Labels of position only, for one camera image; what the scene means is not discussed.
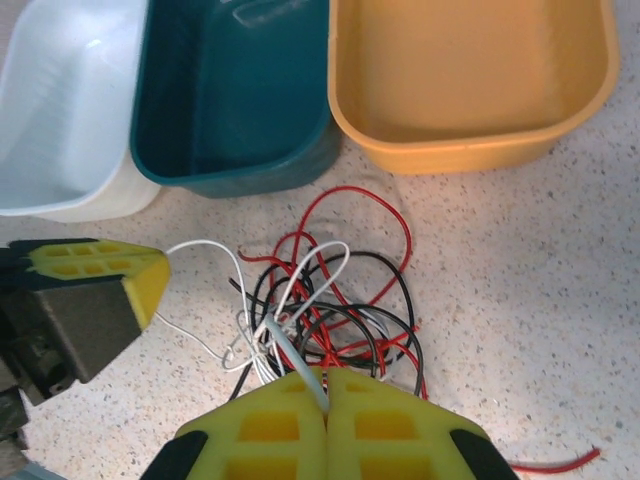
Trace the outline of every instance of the granite countertop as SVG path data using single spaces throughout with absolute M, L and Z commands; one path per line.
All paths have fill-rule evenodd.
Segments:
M 401 208 L 416 238 L 407 279 L 432 401 L 480 423 L 509 459 L 567 460 L 597 445 L 602 458 L 561 478 L 628 480 L 640 471 L 640 3 L 617 4 L 615 94 L 534 163 L 396 177 L 347 142 L 337 166 L 302 189 L 232 200 L 174 189 L 99 223 L 2 218 L 0 243 L 88 236 L 167 248 L 209 238 L 263 253 L 323 189 L 370 188 Z M 353 194 L 323 204 L 309 229 L 402 253 L 391 217 Z M 206 247 L 172 262 L 160 310 L 222 349 L 240 305 L 231 262 Z M 246 268 L 250 284 L 259 269 Z M 354 262 L 344 284 L 365 297 L 385 280 Z M 409 385 L 411 369 L 395 382 Z M 155 322 L 95 380 L 31 409 L 29 455 L 72 480 L 136 479 L 180 425 L 226 401 L 237 375 Z

